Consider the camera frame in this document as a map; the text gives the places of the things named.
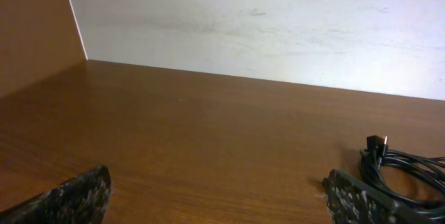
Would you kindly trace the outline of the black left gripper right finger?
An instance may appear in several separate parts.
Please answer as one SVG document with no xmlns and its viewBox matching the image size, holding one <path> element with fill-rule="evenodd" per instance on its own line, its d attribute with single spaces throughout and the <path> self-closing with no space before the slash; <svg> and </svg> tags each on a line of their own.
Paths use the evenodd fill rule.
<svg viewBox="0 0 445 224">
<path fill-rule="evenodd" d="M 438 224 L 342 170 L 331 170 L 322 185 L 334 224 Z"/>
</svg>

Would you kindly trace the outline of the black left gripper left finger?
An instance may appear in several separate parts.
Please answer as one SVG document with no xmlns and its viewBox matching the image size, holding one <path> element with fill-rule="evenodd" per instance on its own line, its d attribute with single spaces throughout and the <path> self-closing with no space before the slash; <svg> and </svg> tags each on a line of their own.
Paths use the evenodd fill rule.
<svg viewBox="0 0 445 224">
<path fill-rule="evenodd" d="M 1 224 L 101 224 L 111 198 L 105 165 L 84 173 L 1 212 Z"/>
</svg>

